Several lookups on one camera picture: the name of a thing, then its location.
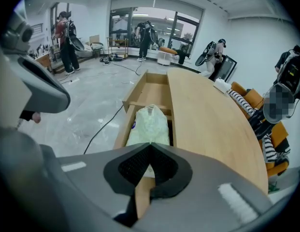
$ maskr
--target curved wooden countertop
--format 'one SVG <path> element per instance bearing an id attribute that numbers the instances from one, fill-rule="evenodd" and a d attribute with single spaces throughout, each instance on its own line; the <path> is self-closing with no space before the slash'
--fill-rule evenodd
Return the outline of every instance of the curved wooden countertop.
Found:
<path id="1" fill-rule="evenodd" d="M 265 194 L 268 177 L 258 140 L 237 104 L 199 74 L 167 72 L 173 115 L 173 144 L 221 161 Z"/>

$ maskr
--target hat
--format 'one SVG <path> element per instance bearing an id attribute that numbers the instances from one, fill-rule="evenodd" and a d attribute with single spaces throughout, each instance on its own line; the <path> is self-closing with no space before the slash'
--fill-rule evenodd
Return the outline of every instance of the hat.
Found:
<path id="1" fill-rule="evenodd" d="M 224 43 L 224 48 L 226 48 L 226 40 L 220 39 L 218 42 L 219 42 L 219 43 Z"/>
<path id="2" fill-rule="evenodd" d="M 59 16 L 61 16 L 63 18 L 67 18 L 66 11 L 62 11 L 61 13 L 59 13 L 57 20 L 59 20 Z"/>

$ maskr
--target marble floor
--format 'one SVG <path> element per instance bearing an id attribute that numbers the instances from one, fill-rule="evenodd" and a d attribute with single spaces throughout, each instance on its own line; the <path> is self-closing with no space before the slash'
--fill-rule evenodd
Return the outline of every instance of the marble floor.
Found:
<path id="1" fill-rule="evenodd" d="M 136 70 L 140 66 L 135 58 L 115 62 Z M 19 128 L 40 144 L 53 148 L 56 156 L 83 154 L 94 134 L 108 122 L 122 105 L 122 99 L 139 79 L 135 72 L 110 63 L 104 66 L 99 59 L 90 59 L 80 64 L 80 71 L 66 77 L 63 73 L 56 78 L 71 96 L 69 107 L 58 114 L 42 114 L 35 124 L 24 121 Z M 166 73 L 167 66 L 155 61 L 142 63 L 138 73 Z M 125 119 L 122 108 L 115 118 L 94 138 L 87 154 L 111 150 L 119 128 Z"/>

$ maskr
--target white shoe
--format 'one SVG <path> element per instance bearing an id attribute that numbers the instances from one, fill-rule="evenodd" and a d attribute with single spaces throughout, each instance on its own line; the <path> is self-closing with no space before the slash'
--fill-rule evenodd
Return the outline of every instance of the white shoe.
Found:
<path id="1" fill-rule="evenodd" d="M 72 71 L 72 72 L 66 72 L 65 75 L 70 75 L 72 73 L 74 73 L 74 71 Z"/>

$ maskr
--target white plastic bag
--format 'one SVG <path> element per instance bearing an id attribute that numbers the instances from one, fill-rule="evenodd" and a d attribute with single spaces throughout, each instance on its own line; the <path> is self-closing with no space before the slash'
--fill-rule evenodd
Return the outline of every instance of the white plastic bag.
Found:
<path id="1" fill-rule="evenodd" d="M 138 143 L 170 145 L 166 116 L 155 105 L 149 105 L 136 113 L 126 146 Z"/>

